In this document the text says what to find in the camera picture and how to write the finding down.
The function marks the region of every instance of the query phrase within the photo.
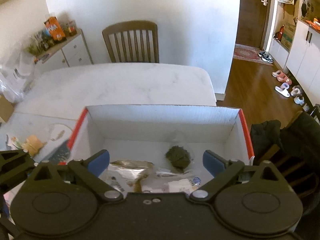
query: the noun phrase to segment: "shoe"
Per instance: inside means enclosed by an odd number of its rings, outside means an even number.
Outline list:
[[[263,61],[269,62],[269,63],[273,63],[273,59],[270,55],[264,54],[261,58]]]
[[[300,93],[303,94],[303,89],[302,89],[302,87],[301,87],[300,85],[294,86],[294,87],[292,88],[292,90],[294,90],[294,89],[296,89],[296,88],[298,88],[298,89],[300,90]]]
[[[260,51],[260,52],[258,53],[259,57],[263,57],[265,54],[266,54],[266,51],[265,51],[265,50],[264,50],[264,51]]]
[[[294,98],[294,102],[297,104],[297,105],[303,105],[304,104],[304,97],[295,97]]]
[[[295,89],[292,89],[291,93],[290,93],[293,97],[300,97],[302,96],[302,93],[300,91],[299,88],[295,88]]]
[[[285,74],[281,71],[281,70],[278,70],[276,72],[273,72],[272,75],[274,77],[281,77],[281,78],[284,78],[285,77]]]
[[[286,75],[284,75],[284,77],[277,77],[277,80],[281,83],[288,83],[289,86],[292,84],[292,81],[290,78],[288,78]]]
[[[289,86],[288,83],[283,83],[283,84],[280,86],[281,89],[287,89],[287,90],[289,89],[289,87],[290,87],[290,86]]]
[[[275,90],[279,92],[281,95],[285,96],[286,98],[290,97],[289,92],[285,88],[275,87]]]

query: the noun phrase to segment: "wooden floor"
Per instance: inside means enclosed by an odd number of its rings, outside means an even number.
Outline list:
[[[233,59],[225,100],[217,105],[242,108],[249,130],[252,124],[274,119],[286,126],[302,106],[275,91],[281,85],[271,74],[276,70],[275,66]]]

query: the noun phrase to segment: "cardboard box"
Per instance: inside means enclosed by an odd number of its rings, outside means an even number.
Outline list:
[[[205,150],[248,164],[253,156],[249,131],[241,109],[216,106],[102,105],[88,106],[69,140],[70,159],[87,159],[102,149],[110,161],[142,160],[171,169],[165,158],[171,135],[182,132],[193,150],[191,169],[202,183],[212,179],[203,167]]]
[[[281,44],[287,49],[290,50],[291,48],[291,44],[292,44],[292,40],[294,37],[294,32],[295,32],[296,27],[290,23],[287,23],[284,26],[284,32],[282,35],[282,39],[281,39]]]
[[[0,122],[7,122],[14,111],[11,103],[0,95]]]

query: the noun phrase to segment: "chair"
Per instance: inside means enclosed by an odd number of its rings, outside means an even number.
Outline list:
[[[297,112],[286,128],[290,128],[301,114],[302,111]],[[306,166],[303,160],[288,155],[276,144],[273,144],[263,156],[255,161],[257,164],[262,161],[271,161],[301,200],[314,193],[319,186],[319,177]]]
[[[124,58],[124,62],[135,62],[133,57],[133,50],[132,50],[132,37],[131,37],[132,35],[130,34],[130,32],[132,33],[132,31],[133,31],[135,56],[137,59],[136,62],[146,62],[147,60],[147,62],[151,63],[151,49],[150,49],[150,37],[149,37],[149,31],[151,31],[152,41],[153,41],[154,61],[155,63],[159,63],[158,27],[155,23],[149,22],[149,21],[121,22],[121,23],[111,25],[102,31],[102,36],[103,36],[104,42],[106,43],[111,62],[115,63],[117,61],[116,61],[114,50],[112,48],[112,44],[110,41],[110,35],[114,36],[116,52],[118,54],[119,62],[123,62],[122,56]],[[138,33],[140,33],[140,51],[138,46],[137,31]],[[121,54],[119,41],[118,41],[118,36],[119,36],[117,35],[118,33],[120,33],[121,35],[122,54]],[[145,33],[146,46],[147,46],[147,58],[145,55],[145,45],[144,45],[144,38],[143,38],[144,33]]]

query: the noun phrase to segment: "rug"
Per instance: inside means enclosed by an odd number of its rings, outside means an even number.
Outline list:
[[[236,44],[235,50],[233,52],[233,58],[240,59],[240,60],[246,60],[246,61],[252,61],[257,62],[260,64],[270,65],[272,66],[272,63],[263,61],[259,57],[259,52],[262,51],[258,48],[253,48],[245,45]]]

